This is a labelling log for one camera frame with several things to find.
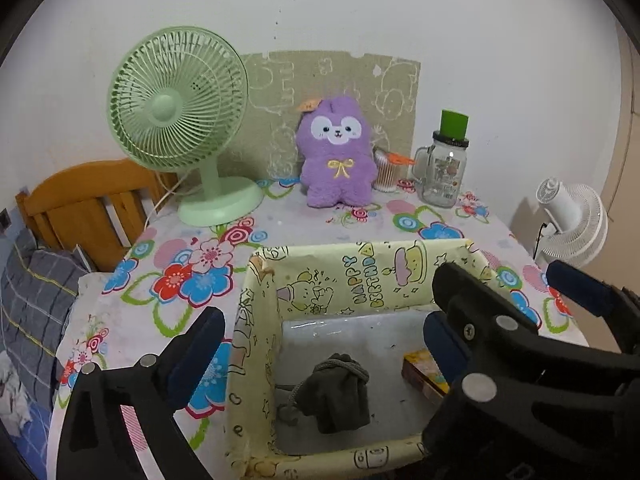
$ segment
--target yellow bow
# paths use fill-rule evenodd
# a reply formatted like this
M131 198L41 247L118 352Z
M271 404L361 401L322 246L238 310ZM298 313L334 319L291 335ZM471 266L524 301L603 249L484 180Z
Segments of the yellow bow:
M334 178L338 178L340 176L340 172L346 177L349 177L349 173L345 168L353 168L354 161L352 158L345 158L344 160L338 160L337 158L332 158L326 166L331 168L332 170L338 170L335 172Z

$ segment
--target green object on jar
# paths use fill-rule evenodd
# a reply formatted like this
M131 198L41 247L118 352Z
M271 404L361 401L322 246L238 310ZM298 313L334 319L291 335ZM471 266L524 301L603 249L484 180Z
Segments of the green object on jar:
M440 134L449 139L464 140L469 117L451 110L443 110L440 118Z

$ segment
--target fan stand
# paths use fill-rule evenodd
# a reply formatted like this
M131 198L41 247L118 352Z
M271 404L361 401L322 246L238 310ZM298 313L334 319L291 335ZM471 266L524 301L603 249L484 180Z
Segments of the fan stand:
M200 165L202 189L184 197L178 217L194 227L226 224L242 218L260 205L260 187L244 176L218 176L218 160L211 157Z

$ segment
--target yellow stripe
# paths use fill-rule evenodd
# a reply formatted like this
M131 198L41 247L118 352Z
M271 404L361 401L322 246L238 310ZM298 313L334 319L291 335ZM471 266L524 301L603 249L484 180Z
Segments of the yellow stripe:
M48 348L46 348L45 346L42 345L42 343L40 341L38 341L36 338L34 338L34 336L32 336L31 334L29 334L25 329L23 329L19 324L17 324L13 319L11 319L9 317L9 315L7 314L6 310L4 309L4 304L0 303L0 306L2 307L2 313L4 314L4 316L6 317L7 321L9 323L11 323L13 326L15 326L20 332L22 332L22 334L25 336L25 338L27 338L29 341L31 341L34 345L39 346L40 348L42 348L47 354L49 354L51 357L55 357L56 355L49 350Z
M24 264L24 260L22 259L22 255L20 254L20 249L18 249L18 246L15 244L15 242L14 242L14 248L15 248L15 252L18 254L18 259L20 260L20 263L22 264L22 268L24 270L26 270L31 276L33 276L34 278L36 278L38 280L42 280L43 282L53 283L58 288L61 288L65 292L68 292L69 294L71 294L74 298L76 296L78 296L70 288L66 288L66 286L60 285L56 280L52 280L51 278L46 278L45 276L41 276L37 272L33 272L31 269L27 268L27 266Z

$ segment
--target glass jar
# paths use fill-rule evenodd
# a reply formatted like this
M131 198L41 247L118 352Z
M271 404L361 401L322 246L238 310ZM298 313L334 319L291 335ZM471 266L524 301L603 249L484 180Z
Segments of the glass jar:
M431 146L418 148L414 178L420 183L418 193L422 200L440 207L456 205L468 146L466 139L451 139L436 131Z

